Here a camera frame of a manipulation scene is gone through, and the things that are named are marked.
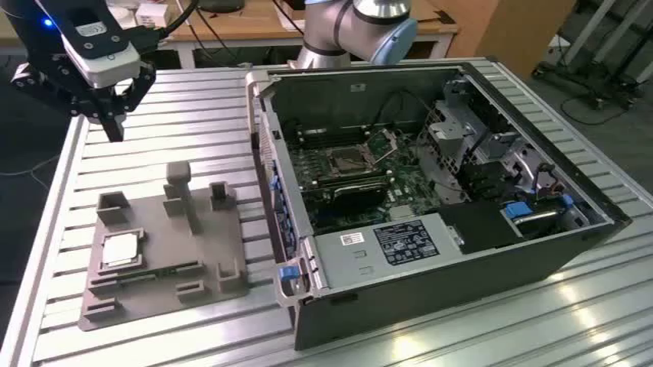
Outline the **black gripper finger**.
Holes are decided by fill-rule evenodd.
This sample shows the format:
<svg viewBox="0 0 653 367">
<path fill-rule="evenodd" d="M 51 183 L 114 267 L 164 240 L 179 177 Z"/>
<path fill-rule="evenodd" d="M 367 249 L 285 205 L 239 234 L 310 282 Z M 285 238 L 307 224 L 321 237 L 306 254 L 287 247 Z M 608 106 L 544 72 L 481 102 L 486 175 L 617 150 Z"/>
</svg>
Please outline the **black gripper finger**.
<svg viewBox="0 0 653 367">
<path fill-rule="evenodd" d="M 107 112 L 108 126 L 104 127 L 106 135 L 111 142 L 123 141 L 123 121 L 126 114 L 132 112 L 150 91 L 156 80 L 156 67 L 152 63 L 140 64 L 140 73 L 132 78 L 128 88 L 116 94 L 111 92 L 110 111 Z"/>
<path fill-rule="evenodd" d="M 111 95 L 107 89 L 95 89 L 70 66 L 50 68 L 51 75 L 32 64 L 16 69 L 12 85 L 30 97 L 68 117 L 83 115 L 102 126 L 111 138 Z"/>
</svg>

